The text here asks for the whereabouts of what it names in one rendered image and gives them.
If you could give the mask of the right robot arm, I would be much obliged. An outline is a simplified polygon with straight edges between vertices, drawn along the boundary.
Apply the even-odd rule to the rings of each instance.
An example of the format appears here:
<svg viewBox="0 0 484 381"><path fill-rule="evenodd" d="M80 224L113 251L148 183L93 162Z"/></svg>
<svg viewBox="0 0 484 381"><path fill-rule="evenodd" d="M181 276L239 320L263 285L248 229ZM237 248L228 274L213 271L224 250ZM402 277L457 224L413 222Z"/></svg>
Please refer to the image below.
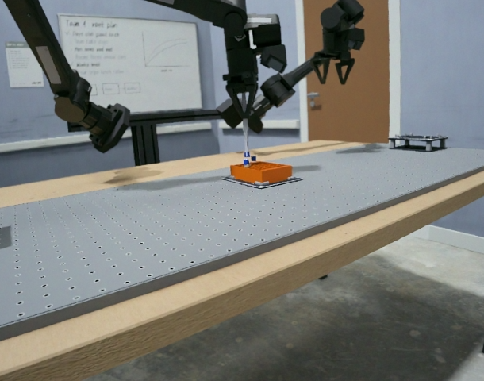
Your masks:
<svg viewBox="0 0 484 381"><path fill-rule="evenodd" d="M56 116L78 122L90 132L89 138L95 144L103 146L123 111L110 104L105 108L90 101L92 86L71 68L39 0L3 1L49 82ZM278 14L247 15L246 0L144 1L180 10L223 28L226 52L245 48L236 50L238 72L259 74L258 55L261 55L260 64L281 74L287 67ZM257 48L251 48L250 30L253 46Z"/></svg>

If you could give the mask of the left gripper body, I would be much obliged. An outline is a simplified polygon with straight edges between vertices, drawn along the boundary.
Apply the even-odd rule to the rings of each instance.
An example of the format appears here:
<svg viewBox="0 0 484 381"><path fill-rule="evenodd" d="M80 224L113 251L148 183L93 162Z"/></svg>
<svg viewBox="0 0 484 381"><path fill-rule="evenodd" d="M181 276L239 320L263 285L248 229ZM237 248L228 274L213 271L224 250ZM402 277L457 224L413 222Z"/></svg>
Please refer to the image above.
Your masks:
<svg viewBox="0 0 484 381"><path fill-rule="evenodd" d="M328 32L328 33L333 33L333 32ZM325 34L328 34L328 33L325 33ZM337 60L340 60L340 62L355 60L354 58L351 58L351 52L349 51L342 51L342 50L335 50L335 49L325 50L325 34L323 34L323 51L315 52L314 58L309 60L318 60L318 59L324 59L324 58L335 59L335 57Z"/></svg>

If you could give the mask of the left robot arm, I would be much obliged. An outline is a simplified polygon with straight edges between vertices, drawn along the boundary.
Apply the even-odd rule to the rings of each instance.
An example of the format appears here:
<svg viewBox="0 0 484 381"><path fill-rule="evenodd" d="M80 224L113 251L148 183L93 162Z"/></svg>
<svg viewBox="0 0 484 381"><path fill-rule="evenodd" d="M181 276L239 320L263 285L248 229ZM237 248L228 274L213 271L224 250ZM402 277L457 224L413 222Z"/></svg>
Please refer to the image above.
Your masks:
<svg viewBox="0 0 484 381"><path fill-rule="evenodd" d="M355 25L363 19L365 9L357 0L338 0L334 5L323 10L320 17L322 34L333 32L325 34L325 50L360 50L365 41L364 29L355 28ZM314 57L309 59L311 58ZM259 94L259 97L255 98L252 107L260 123L270 108L279 108L295 94L293 87L299 83L298 80L304 79L314 71L309 59L293 71L283 75L272 75L260 86L263 95ZM262 125L264 126L263 123Z"/></svg>

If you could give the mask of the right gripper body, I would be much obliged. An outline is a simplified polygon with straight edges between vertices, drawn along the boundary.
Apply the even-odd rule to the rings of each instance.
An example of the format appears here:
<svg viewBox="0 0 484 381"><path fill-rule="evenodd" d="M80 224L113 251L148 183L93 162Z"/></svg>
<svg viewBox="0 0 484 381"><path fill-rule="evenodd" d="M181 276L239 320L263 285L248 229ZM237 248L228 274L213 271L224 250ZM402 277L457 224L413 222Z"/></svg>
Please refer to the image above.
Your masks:
<svg viewBox="0 0 484 381"><path fill-rule="evenodd" d="M226 52L228 73L232 73L232 74L222 75L223 81L227 81L227 85L225 85L225 88L243 86L245 84L259 85L257 83L257 81L259 81L259 76L255 72L253 71L238 72L237 62L236 62L236 50L239 50L239 49L244 49L244 48L234 48L233 50L229 50Z"/></svg>

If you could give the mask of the orange grid rack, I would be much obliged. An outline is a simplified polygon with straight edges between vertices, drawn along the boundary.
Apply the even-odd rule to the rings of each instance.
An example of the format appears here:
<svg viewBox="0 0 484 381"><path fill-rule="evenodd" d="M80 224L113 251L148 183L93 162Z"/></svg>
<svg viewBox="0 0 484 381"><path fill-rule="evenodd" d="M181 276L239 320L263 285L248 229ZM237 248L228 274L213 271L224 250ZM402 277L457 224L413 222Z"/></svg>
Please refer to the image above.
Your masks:
<svg viewBox="0 0 484 381"><path fill-rule="evenodd" d="M292 166L285 164L274 164L263 161L256 161L256 164L244 167L244 164L236 164L230 166L231 176L235 179L255 183L269 182L275 183L283 180L288 180L292 176ZM280 166L279 166L280 165Z"/></svg>

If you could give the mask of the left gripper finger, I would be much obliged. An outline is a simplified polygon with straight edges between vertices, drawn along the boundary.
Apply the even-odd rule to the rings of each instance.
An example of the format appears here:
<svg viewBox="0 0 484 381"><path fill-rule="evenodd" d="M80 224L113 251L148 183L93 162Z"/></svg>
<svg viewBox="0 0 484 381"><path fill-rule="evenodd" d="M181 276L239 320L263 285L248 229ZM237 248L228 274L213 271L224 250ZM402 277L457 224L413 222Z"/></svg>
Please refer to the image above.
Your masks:
<svg viewBox="0 0 484 381"><path fill-rule="evenodd" d="M335 66L336 66L336 70L337 70L337 74L339 76L339 80L340 80L340 84L341 85L344 85L347 81L347 78L348 78L348 75L354 65L355 61L354 60L348 60L348 61L343 61L343 62L339 62L339 63L335 63ZM342 76L342 67L343 66L348 66L347 67L347 70L345 72L345 76L343 78Z"/></svg>
<svg viewBox="0 0 484 381"><path fill-rule="evenodd" d="M329 63L330 63L330 58L310 60L310 64L313 70L316 72L317 77L319 78L321 84L325 84L327 74L328 74ZM321 64L323 64L323 78L321 77L321 73L318 68L318 65L321 65Z"/></svg>

